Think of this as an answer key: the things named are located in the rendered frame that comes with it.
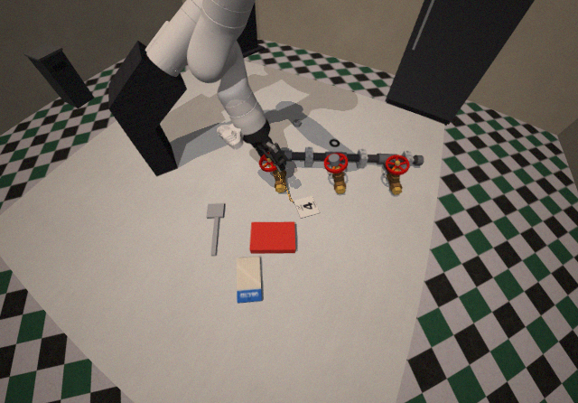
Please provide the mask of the red rectangular block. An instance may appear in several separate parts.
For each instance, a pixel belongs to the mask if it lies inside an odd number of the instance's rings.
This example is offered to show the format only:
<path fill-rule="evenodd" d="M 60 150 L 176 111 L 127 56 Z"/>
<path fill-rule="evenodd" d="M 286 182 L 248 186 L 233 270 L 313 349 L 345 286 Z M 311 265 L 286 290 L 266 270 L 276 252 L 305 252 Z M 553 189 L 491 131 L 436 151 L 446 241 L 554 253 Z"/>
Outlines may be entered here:
<path fill-rule="evenodd" d="M 250 252 L 295 253 L 294 222 L 252 222 Z"/>

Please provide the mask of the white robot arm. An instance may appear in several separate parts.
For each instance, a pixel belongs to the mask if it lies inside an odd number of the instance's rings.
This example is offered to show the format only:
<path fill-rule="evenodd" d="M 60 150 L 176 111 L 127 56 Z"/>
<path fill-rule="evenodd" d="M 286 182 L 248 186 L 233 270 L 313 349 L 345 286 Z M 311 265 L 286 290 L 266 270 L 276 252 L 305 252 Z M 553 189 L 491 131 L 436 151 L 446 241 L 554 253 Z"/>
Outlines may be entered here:
<path fill-rule="evenodd" d="M 244 31 L 256 0 L 186 0 L 146 47 L 149 59 L 177 77 L 188 64 L 205 83 L 220 80 L 218 98 L 232 124 L 218 127 L 219 136 L 233 149 L 243 135 L 258 131 L 266 116 L 247 80 L 237 38 Z"/>

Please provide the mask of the grey cylinder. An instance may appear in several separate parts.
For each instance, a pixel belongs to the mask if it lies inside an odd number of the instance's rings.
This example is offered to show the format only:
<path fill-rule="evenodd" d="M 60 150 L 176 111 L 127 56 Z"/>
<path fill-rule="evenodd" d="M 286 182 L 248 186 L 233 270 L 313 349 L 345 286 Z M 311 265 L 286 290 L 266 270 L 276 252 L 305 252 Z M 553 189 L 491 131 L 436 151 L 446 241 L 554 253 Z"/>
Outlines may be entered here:
<path fill-rule="evenodd" d="M 340 157 L 337 154 L 332 154 L 329 156 L 329 163 L 331 166 L 337 166 L 340 164 Z"/>

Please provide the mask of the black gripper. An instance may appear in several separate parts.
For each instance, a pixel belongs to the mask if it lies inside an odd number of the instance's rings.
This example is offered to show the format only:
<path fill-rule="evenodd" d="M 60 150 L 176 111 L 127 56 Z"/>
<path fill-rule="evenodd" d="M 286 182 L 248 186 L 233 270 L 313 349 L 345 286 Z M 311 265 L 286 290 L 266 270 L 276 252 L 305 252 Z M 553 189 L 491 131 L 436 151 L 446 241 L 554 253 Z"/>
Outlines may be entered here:
<path fill-rule="evenodd" d="M 256 149 L 259 156 L 265 155 L 267 158 L 270 158 L 275 164 L 277 170 L 281 173 L 285 169 L 284 162 L 286 161 L 286 158 L 284 157 L 278 143 L 274 144 L 272 139 L 268 136 L 269 132 L 270 125 L 266 120 L 263 127 L 255 133 L 243 135 L 243 141 L 251 144 Z M 270 154 L 267 153 L 268 151 Z"/>

